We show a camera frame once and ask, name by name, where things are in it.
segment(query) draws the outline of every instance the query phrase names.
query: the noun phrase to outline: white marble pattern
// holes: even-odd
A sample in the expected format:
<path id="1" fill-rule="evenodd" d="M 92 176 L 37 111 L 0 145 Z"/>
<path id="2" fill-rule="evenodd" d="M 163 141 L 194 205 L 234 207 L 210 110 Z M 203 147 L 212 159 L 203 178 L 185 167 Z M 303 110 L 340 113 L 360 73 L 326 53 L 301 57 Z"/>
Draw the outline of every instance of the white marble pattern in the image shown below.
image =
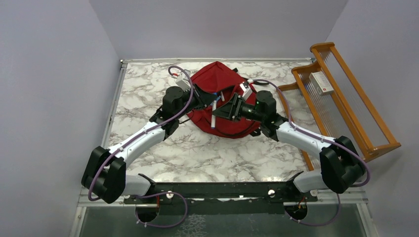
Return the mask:
<path id="1" fill-rule="evenodd" d="M 161 105 L 166 88 L 175 85 L 168 75 L 170 65 L 192 73 L 208 62 L 129 63 L 114 117 L 110 145 L 138 131 Z M 309 62 L 226 62 L 239 74 L 251 79 L 270 79 L 276 85 L 295 82 L 291 69 Z M 256 86 L 256 90 L 271 86 Z M 285 92 L 297 124 L 318 132 L 318 128 L 298 90 Z M 277 98 L 277 112 L 284 110 Z M 221 138 L 202 132 L 191 121 L 181 124 L 164 142 L 139 157 L 127 174 L 143 173 L 159 182 L 284 181 L 307 166 L 299 150 L 263 135 L 241 139 Z"/>

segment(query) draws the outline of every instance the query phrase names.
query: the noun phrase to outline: white wall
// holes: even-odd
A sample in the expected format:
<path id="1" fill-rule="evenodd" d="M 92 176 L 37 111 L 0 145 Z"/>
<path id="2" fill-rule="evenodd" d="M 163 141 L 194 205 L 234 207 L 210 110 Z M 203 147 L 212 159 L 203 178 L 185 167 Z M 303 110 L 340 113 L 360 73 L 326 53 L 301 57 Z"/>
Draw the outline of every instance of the white wall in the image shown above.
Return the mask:
<path id="1" fill-rule="evenodd" d="M 402 147 L 369 163 L 370 208 L 382 237 L 419 233 L 419 1 L 349 0 L 334 41 Z"/>
<path id="2" fill-rule="evenodd" d="M 0 1 L 0 232 L 67 236 L 119 73 L 87 0 Z"/>
<path id="3" fill-rule="evenodd" d="M 90 0 L 124 59 L 311 57 L 347 0 Z"/>

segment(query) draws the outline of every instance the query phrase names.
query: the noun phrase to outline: black bracket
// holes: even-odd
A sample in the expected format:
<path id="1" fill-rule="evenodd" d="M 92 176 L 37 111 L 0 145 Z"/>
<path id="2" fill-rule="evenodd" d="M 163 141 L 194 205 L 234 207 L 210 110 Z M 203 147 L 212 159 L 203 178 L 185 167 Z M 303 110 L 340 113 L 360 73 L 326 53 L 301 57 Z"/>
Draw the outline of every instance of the black bracket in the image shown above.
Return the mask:
<path id="1" fill-rule="evenodd" d="M 90 188 L 99 167 L 110 156 L 109 150 L 96 147 L 89 158 L 82 177 L 82 185 Z M 113 203 L 125 189 L 126 163 L 122 158 L 112 158 L 107 164 L 109 169 L 102 170 L 93 186 L 93 193 L 106 203 Z"/>
<path id="2" fill-rule="evenodd" d="M 349 138 L 341 136 L 335 139 L 335 142 L 358 154 Z M 365 168 L 357 158 L 336 145 L 322 149 L 320 164 L 323 181 L 329 189 L 338 194 L 345 192 L 365 173 Z"/>
<path id="3" fill-rule="evenodd" d="M 272 97 L 272 93 L 266 90 L 256 94 L 255 105 L 245 103 L 238 93 L 234 93 L 227 103 L 217 108 L 212 114 L 230 121 L 239 121 L 242 117 L 258 121 L 263 134 L 275 141 L 278 141 L 276 130 L 288 121 L 287 118 L 276 113 L 276 100 Z"/>
<path id="4" fill-rule="evenodd" d="M 182 117 L 186 113 L 192 110 L 202 110 L 211 104 L 217 95 L 203 91 L 199 86 L 194 85 L 194 95 L 188 108 L 178 118 Z M 178 86 L 171 86 L 166 90 L 163 97 L 163 104 L 160 106 L 156 113 L 154 113 L 149 119 L 150 122 L 161 123 L 172 116 L 176 115 L 186 105 L 189 100 L 190 91 L 183 91 Z M 165 139 L 171 136 L 176 129 L 179 127 L 179 119 L 174 119 L 171 122 L 166 123 L 162 126 L 165 131 Z"/>

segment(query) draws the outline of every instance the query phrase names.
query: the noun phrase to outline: red cloth bag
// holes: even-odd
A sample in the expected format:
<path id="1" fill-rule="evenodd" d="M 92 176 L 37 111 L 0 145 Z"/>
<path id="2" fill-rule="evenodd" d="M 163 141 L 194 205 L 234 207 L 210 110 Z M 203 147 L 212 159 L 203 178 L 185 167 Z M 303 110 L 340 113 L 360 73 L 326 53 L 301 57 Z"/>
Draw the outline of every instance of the red cloth bag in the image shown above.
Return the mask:
<path id="1" fill-rule="evenodd" d="M 225 101 L 221 99 L 217 102 L 217 108 L 227 103 L 235 92 L 239 95 L 243 94 L 239 85 L 245 80 L 220 62 L 214 62 L 206 65 L 192 76 L 192 82 L 197 84 L 202 90 L 209 93 L 217 93 L 220 95 L 223 92 Z M 247 99 L 246 103 L 255 104 L 256 94 L 252 94 Z M 241 138 L 251 134 L 259 128 L 259 122 L 246 120 L 242 118 L 238 122 L 229 121 L 224 118 L 215 119 L 215 129 L 211 128 L 212 106 L 199 111 L 192 111 L 187 114 L 191 121 L 198 126 L 202 131 L 219 137 L 227 138 Z"/>

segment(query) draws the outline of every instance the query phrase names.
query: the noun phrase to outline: mounting bolt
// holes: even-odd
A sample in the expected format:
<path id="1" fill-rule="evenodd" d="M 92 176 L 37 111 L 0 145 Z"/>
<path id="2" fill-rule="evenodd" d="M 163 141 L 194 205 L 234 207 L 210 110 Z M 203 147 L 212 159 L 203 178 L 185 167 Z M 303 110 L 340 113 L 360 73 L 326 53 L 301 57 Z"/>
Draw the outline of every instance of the mounting bolt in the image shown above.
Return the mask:
<path id="1" fill-rule="evenodd" d="M 273 198 L 275 196 L 275 191 L 273 189 L 269 190 L 268 195 Z"/>
<path id="2" fill-rule="evenodd" d="M 169 199 L 172 199 L 173 198 L 173 195 L 174 194 L 166 194 L 166 197 L 169 198 Z"/>
<path id="3" fill-rule="evenodd" d="M 317 197 L 317 195 L 319 194 L 319 192 L 317 192 L 317 190 L 316 190 L 316 189 L 313 189 L 313 190 L 310 190 L 310 194 L 311 194 L 313 197 Z"/>

